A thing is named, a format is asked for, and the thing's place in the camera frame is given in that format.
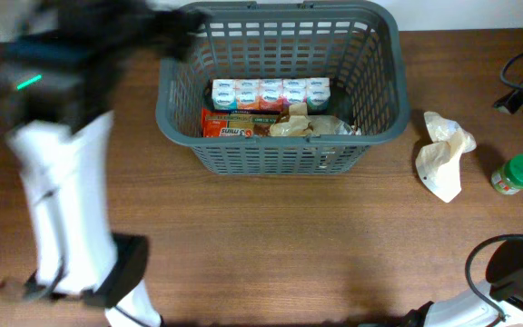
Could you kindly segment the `green lid seasoning jar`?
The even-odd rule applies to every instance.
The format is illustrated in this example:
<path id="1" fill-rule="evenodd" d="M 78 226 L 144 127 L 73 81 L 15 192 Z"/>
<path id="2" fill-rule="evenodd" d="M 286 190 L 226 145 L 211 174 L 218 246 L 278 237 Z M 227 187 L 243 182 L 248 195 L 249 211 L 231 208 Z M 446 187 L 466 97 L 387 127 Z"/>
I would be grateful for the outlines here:
<path id="1" fill-rule="evenodd" d="M 496 191 L 505 195 L 513 195 L 523 190 L 523 154 L 506 161 L 493 172 L 490 181 Z"/>

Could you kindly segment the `orange noodle packet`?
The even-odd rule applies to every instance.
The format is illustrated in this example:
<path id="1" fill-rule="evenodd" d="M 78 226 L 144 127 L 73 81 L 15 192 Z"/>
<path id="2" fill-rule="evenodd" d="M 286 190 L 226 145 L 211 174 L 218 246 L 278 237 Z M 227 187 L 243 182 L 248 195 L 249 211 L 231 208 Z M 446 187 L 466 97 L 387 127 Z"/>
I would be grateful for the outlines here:
<path id="1" fill-rule="evenodd" d="M 278 116 L 270 114 L 222 113 L 202 109 L 202 136 L 268 136 Z"/>

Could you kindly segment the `white tissue pack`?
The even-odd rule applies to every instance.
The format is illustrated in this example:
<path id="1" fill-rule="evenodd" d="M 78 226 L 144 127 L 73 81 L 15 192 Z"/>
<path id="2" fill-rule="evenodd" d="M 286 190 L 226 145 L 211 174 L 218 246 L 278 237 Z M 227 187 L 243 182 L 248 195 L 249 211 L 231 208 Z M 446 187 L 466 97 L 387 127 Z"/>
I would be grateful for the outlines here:
<path id="1" fill-rule="evenodd" d="M 212 105 L 224 112 L 279 113 L 306 104 L 309 113 L 327 109 L 331 83 L 326 77 L 298 79 L 215 79 Z"/>

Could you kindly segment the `brown white snack bag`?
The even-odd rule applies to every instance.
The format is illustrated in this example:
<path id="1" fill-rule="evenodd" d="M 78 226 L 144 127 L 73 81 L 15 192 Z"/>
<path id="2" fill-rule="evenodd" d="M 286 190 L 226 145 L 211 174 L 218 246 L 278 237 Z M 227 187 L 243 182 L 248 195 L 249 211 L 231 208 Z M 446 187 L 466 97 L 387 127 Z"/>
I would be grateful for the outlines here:
<path id="1" fill-rule="evenodd" d="M 292 104 L 284 109 L 269 128 L 272 137 L 321 135 L 362 135 L 362 132 L 332 115 L 310 115 L 306 103 Z"/>

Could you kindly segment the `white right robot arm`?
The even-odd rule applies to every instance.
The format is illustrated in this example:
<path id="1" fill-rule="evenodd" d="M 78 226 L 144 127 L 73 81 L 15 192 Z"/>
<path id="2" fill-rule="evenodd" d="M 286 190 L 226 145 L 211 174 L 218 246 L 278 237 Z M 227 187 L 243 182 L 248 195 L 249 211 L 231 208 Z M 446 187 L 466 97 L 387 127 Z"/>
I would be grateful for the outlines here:
<path id="1" fill-rule="evenodd" d="M 445 203 L 461 191 L 460 157 L 476 148 L 474 137 L 457 122 L 426 112 L 431 140 L 421 148 L 415 167 L 423 184 Z M 404 326 L 514 326 L 523 324 L 523 234 L 494 236 L 468 255 L 468 289 L 442 302 L 410 311 Z"/>

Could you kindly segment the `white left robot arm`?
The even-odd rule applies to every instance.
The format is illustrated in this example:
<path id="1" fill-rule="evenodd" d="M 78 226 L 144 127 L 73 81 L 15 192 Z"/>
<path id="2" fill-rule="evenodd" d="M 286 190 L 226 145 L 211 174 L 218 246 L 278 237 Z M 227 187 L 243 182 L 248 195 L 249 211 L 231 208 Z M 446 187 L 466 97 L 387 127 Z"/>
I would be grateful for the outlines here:
<path id="1" fill-rule="evenodd" d="M 149 242 L 108 222 L 106 158 L 114 89 L 140 48 L 183 61 L 209 20 L 147 1 L 2 1 L 15 36 L 0 61 L 0 119 L 17 158 L 37 249 L 10 302 L 74 297 L 112 326 L 161 326 L 144 282 Z"/>

